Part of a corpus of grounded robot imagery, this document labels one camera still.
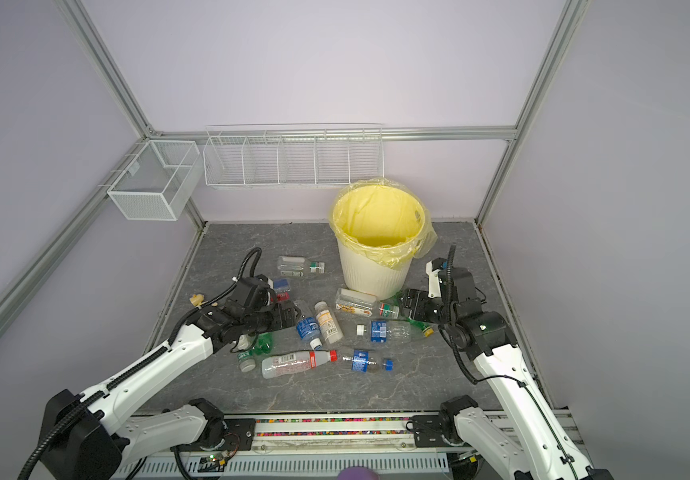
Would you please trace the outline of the clear bottle blue label white cap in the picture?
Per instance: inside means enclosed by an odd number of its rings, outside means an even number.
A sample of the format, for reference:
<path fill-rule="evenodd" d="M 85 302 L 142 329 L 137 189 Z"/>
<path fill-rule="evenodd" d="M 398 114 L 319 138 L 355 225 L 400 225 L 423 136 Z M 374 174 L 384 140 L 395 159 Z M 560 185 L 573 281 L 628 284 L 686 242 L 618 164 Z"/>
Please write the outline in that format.
<path fill-rule="evenodd" d="M 424 339 L 421 328 L 406 321 L 372 320 L 356 326 L 355 339 L 365 344 L 399 345 Z"/>

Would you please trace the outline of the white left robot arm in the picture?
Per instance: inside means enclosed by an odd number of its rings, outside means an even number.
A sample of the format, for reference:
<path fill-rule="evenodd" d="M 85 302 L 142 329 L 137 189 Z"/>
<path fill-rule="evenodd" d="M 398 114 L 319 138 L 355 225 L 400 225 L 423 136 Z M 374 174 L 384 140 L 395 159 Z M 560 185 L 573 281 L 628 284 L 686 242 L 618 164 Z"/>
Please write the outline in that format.
<path fill-rule="evenodd" d="M 30 478 L 43 464 L 57 479 L 109 479 L 119 468 L 163 450 L 223 445 L 231 433 L 225 415 L 204 398 L 141 421 L 132 417 L 220 350 L 240 352 L 242 338 L 295 324 L 299 310 L 279 300 L 269 278 L 256 272 L 261 256 L 261 248 L 250 249 L 226 290 L 188 311 L 161 344 L 134 363 L 78 394 L 63 390 L 53 396 L 19 478 Z"/>

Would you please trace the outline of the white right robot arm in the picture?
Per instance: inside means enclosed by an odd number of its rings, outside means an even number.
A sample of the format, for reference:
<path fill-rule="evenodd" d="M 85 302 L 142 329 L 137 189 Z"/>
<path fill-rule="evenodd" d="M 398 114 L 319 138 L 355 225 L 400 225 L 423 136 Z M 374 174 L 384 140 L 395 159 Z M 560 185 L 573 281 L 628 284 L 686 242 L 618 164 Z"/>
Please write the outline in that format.
<path fill-rule="evenodd" d="M 609 479 L 569 437 L 531 374 L 503 315 L 487 311 L 472 273 L 454 264 L 456 250 L 426 266 L 428 287 L 400 296 L 403 314 L 436 325 L 473 385 L 495 393 L 515 433 L 509 437 L 470 396 L 442 404 L 446 438 L 472 447 L 503 479 Z"/>

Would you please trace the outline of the white ribbed trash bin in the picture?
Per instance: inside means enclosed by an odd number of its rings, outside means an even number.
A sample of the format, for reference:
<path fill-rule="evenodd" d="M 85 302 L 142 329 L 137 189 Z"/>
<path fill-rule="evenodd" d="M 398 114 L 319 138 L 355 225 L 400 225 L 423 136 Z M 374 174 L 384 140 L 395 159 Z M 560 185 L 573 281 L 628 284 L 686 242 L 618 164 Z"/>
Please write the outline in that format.
<path fill-rule="evenodd" d="M 336 233 L 345 284 L 385 299 L 404 285 L 416 253 L 416 228 L 367 226 Z"/>

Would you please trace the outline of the yellow bin liner bag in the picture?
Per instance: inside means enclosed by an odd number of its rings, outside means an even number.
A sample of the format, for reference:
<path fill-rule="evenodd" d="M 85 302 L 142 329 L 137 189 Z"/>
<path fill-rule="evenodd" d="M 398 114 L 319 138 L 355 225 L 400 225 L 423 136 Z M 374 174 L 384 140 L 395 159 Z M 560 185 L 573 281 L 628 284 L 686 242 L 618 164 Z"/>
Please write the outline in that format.
<path fill-rule="evenodd" d="M 330 208 L 329 224 L 345 247 L 391 269 L 425 256 L 438 239 L 419 197 L 384 177 L 342 188 Z"/>

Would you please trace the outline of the small bottle blue red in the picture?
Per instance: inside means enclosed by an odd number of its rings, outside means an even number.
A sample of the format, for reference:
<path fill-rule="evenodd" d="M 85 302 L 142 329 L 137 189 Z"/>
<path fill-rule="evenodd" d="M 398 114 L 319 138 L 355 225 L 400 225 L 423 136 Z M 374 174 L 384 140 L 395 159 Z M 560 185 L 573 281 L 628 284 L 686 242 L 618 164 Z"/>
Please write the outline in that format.
<path fill-rule="evenodd" d="M 291 297 L 291 283 L 286 278 L 279 278 L 273 281 L 273 290 L 279 302 L 289 300 Z"/>

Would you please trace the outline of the clear bottle white green cap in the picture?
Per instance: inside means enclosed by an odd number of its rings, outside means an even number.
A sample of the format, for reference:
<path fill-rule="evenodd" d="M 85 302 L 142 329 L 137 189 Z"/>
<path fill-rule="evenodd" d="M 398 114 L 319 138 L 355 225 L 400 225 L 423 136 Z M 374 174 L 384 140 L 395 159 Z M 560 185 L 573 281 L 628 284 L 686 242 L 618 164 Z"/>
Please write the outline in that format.
<path fill-rule="evenodd" d="M 256 335 L 242 335 L 237 344 L 238 367 L 242 373 L 251 372 L 256 368 L 254 349 L 257 342 Z"/>

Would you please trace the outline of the clear bottle far green cap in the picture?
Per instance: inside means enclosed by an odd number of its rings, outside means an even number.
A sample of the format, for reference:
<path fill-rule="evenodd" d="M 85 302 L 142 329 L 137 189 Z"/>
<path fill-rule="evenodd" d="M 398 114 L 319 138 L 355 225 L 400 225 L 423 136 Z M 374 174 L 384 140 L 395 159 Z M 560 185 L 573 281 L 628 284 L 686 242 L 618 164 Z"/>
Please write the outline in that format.
<path fill-rule="evenodd" d="M 305 257 L 280 256 L 277 260 L 277 269 L 283 277 L 304 278 L 324 274 L 326 264 Z"/>

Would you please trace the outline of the small beige object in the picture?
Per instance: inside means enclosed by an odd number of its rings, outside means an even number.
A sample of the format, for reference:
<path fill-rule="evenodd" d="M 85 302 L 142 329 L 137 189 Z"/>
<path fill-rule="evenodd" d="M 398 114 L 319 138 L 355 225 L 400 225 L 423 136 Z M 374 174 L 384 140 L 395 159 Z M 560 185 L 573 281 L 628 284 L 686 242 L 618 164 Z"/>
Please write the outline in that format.
<path fill-rule="evenodd" d="M 194 307 L 200 307 L 205 303 L 205 296 L 203 294 L 195 294 L 190 297 L 190 302 Z"/>

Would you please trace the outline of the clear bottle red cap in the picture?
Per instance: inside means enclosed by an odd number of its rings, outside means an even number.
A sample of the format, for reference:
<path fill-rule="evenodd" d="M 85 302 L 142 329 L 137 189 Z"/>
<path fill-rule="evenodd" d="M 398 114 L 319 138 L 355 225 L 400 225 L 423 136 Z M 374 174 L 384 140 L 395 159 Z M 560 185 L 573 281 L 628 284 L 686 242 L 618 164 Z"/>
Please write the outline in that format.
<path fill-rule="evenodd" d="M 262 376 L 265 379 L 293 375 L 318 368 L 327 363 L 336 362 L 338 352 L 328 351 L 297 351 L 284 355 L 265 358 L 262 361 Z"/>

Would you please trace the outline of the white bottle orange label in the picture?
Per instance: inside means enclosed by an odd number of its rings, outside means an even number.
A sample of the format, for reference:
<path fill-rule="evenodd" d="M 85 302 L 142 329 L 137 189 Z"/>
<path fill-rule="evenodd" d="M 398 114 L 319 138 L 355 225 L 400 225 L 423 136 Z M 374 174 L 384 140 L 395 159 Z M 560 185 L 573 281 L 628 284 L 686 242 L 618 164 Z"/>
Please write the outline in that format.
<path fill-rule="evenodd" d="M 344 338 L 344 333 L 332 309 L 325 301 L 319 301 L 314 306 L 316 313 L 316 320 L 321 329 L 321 334 L 324 341 L 333 345 L 340 342 Z"/>

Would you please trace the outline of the clear square bottle green cap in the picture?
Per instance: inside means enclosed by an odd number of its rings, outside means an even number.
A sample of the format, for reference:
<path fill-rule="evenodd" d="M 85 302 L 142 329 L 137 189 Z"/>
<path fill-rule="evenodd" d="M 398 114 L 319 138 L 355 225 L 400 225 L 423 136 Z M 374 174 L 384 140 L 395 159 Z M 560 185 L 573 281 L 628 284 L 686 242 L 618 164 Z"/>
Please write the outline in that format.
<path fill-rule="evenodd" d="M 373 295 L 346 288 L 338 289 L 335 307 L 338 310 L 368 318 L 396 320 L 400 317 L 398 306 L 382 302 Z"/>

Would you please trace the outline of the white mesh box basket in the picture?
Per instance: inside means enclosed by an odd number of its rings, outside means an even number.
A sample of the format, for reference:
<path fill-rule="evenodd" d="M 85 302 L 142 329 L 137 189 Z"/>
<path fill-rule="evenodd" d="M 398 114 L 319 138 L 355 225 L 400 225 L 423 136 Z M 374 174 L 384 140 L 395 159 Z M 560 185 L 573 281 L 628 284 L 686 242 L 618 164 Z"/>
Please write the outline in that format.
<path fill-rule="evenodd" d="M 149 140 L 109 188 L 124 217 L 134 221 L 176 221 L 204 173 L 194 141 Z"/>

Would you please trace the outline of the purple object bottom edge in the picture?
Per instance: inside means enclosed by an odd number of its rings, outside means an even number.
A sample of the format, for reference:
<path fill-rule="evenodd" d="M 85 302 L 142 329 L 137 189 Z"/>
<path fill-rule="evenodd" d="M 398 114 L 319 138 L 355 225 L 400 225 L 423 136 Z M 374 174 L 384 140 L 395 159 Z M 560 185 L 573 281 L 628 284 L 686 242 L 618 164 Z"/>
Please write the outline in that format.
<path fill-rule="evenodd" d="M 379 480 L 380 475 L 374 470 L 363 467 L 354 466 L 342 470 L 337 475 L 337 480 Z"/>

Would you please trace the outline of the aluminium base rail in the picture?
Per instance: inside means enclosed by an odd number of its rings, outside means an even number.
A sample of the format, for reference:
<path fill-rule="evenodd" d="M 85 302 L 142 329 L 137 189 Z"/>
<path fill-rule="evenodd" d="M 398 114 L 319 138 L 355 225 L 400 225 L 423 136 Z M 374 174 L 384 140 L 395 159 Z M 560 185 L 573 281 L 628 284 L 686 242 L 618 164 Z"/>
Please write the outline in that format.
<path fill-rule="evenodd" d="M 559 436 L 530 453 L 502 411 L 466 408 L 446 412 L 230 415 L 223 443 L 166 448 L 143 464 L 120 468 L 117 478 L 141 479 L 332 478 L 352 467 L 384 477 L 451 478 L 454 469 L 477 474 L 484 465 L 503 479 L 548 479 L 541 460 L 561 469 L 560 479 L 581 479 L 586 469 L 566 471 L 579 457 L 571 416 L 558 415 Z"/>

